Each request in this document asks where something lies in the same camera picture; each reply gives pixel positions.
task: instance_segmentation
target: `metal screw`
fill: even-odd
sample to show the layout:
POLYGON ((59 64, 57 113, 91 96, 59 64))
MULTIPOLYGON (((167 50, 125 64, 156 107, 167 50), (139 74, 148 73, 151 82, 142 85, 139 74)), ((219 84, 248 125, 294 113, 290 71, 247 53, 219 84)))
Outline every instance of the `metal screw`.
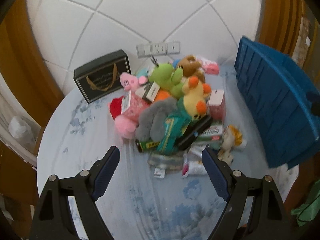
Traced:
POLYGON ((269 175, 266 175, 266 176, 264 177, 264 179, 265 179, 267 182, 271 182, 271 181, 272 181, 272 177, 269 176, 269 175))
POLYGON ((237 171, 237 170, 233 171, 233 175, 235 175, 236 177, 240 177, 241 174, 242 174, 241 171, 237 171))
POLYGON ((88 170, 83 170, 83 171, 80 172, 80 176, 81 176, 81 177, 88 176, 88 174, 89 174, 89 171, 88 171, 88 170))
POLYGON ((55 181, 56 178, 57 178, 56 175, 51 175, 51 176, 49 177, 49 181, 55 181))

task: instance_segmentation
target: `red fabric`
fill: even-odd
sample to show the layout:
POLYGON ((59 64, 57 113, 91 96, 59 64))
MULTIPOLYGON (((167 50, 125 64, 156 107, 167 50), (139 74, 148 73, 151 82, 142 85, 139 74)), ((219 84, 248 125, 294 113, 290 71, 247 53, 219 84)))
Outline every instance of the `red fabric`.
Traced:
POLYGON ((110 103, 110 113, 112 115, 113 120, 118 116, 121 115, 121 104, 122 104, 122 98, 124 96, 119 98, 114 98, 110 103))

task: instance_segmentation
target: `gold ribbon handle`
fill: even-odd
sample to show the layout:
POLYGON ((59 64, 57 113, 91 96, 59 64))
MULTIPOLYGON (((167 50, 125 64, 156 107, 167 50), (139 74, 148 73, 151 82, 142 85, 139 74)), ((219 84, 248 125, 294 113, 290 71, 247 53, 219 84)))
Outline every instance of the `gold ribbon handle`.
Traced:
POLYGON ((99 91, 103 91, 106 92, 109 90, 109 88, 111 88, 113 86, 113 84, 116 82, 117 80, 117 74, 118 74, 118 68, 116 63, 113 64, 113 75, 112 75, 112 82, 110 85, 108 85, 106 88, 99 88, 97 87, 90 79, 89 76, 87 76, 85 79, 87 80, 87 83, 90 85, 90 88, 92 90, 99 90, 99 91))

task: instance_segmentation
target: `blue storage crate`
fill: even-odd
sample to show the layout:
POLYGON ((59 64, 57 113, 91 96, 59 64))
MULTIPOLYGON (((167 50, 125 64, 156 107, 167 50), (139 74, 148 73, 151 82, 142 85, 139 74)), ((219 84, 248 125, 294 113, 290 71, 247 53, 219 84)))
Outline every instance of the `blue storage crate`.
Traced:
POLYGON ((291 168, 320 150, 320 119, 306 99, 319 91, 288 55, 242 37, 235 69, 270 168, 291 168))

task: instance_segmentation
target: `brown teddy bear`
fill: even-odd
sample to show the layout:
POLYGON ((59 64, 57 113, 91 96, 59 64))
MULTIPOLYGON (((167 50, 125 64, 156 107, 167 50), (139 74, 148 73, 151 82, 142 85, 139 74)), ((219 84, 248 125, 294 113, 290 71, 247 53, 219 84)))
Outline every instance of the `brown teddy bear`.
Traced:
POLYGON ((183 69, 184 77, 196 76, 202 83, 205 83, 204 73, 199 69, 201 63, 196 60, 195 56, 188 55, 177 63, 177 68, 183 69))

